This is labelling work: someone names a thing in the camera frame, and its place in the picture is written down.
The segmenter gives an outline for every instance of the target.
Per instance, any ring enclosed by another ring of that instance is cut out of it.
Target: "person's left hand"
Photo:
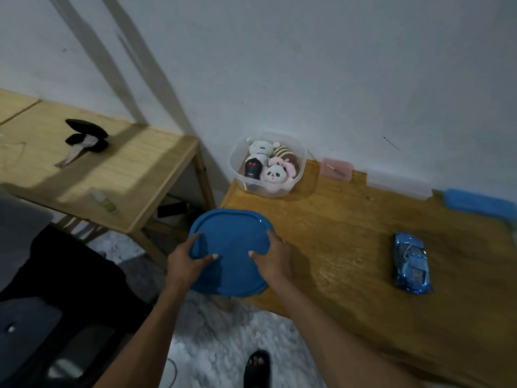
[[[216,254],[209,254],[203,259],[193,260],[189,256],[189,250],[194,245],[199,232],[192,235],[188,240],[179,244],[169,254],[167,278],[165,287],[180,287],[188,290],[201,274],[201,270],[217,258]]]

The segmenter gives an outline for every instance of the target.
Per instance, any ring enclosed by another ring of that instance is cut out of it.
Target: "slipper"
[[[271,361],[266,350],[251,354],[244,371],[244,388],[269,388]]]

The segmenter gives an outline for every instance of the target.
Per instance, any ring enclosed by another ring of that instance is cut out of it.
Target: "brown plush toy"
[[[298,165],[298,157],[294,155],[294,152],[292,152],[290,148],[286,146],[280,146],[276,148],[273,152],[273,157],[281,157],[284,161],[292,163],[296,173],[299,172],[300,168]]]

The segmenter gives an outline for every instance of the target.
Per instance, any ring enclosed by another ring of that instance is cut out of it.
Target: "marble floor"
[[[161,235],[149,236],[165,252],[175,247]],[[140,298],[148,302],[159,294],[163,273],[130,238],[110,231],[89,246],[124,270]],[[160,388],[240,387],[245,362],[256,349],[271,354],[272,387],[326,386],[290,319],[237,301],[233,312],[225,313],[191,291],[179,313]]]

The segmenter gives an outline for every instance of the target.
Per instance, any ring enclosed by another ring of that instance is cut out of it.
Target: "blue toy car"
[[[422,240],[411,234],[395,233],[392,278],[395,286],[409,293],[433,291]]]

